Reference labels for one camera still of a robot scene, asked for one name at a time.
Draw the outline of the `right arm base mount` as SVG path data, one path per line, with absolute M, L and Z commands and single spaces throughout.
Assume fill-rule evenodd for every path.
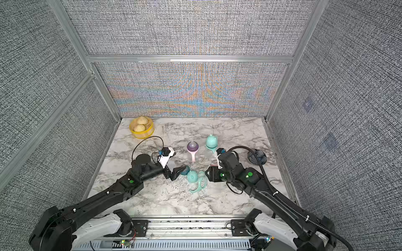
M 245 221 L 244 219 L 232 219 L 230 221 L 230 230 L 232 236 L 257 236 L 259 235 L 258 230 L 251 225 L 251 223 Z

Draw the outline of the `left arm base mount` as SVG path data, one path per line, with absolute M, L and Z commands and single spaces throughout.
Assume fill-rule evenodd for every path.
M 130 223 L 123 222 L 116 233 L 105 235 L 105 237 L 131 238 L 134 235 L 136 237 L 145 237 L 148 229 L 148 223 L 148 220 L 132 220 Z

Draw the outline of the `mint bottle cap front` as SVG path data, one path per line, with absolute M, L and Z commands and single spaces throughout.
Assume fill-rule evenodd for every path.
M 210 134 L 206 139 L 206 147 L 209 149 L 215 149 L 217 146 L 218 146 L 217 137 Z

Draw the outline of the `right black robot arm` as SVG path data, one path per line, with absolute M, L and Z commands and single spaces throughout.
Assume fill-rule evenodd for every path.
M 244 219 L 250 235 L 270 235 L 296 251 L 332 251 L 337 240 L 329 232 L 334 224 L 328 218 L 319 219 L 302 209 L 273 187 L 267 178 L 254 168 L 245 168 L 238 157 L 219 148 L 217 166 L 206 171 L 210 182 L 225 182 L 229 188 L 246 193 L 279 216 L 286 226 L 253 209 Z

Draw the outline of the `purple nipple collar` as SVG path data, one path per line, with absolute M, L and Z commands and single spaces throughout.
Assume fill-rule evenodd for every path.
M 195 141 L 191 141 L 187 144 L 187 151 L 190 153 L 197 152 L 199 150 L 199 144 Z

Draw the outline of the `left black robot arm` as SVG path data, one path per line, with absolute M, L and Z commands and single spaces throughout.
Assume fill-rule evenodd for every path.
M 127 173 L 105 190 L 78 204 L 46 210 L 28 242 L 35 251 L 69 251 L 80 245 L 84 236 L 88 241 L 105 235 L 132 236 L 136 233 L 133 221 L 122 209 L 115 210 L 106 223 L 90 223 L 90 220 L 135 196 L 144 188 L 144 181 L 159 175 L 174 181 L 185 168 L 169 169 L 154 163 L 151 156 L 140 154 L 132 160 Z

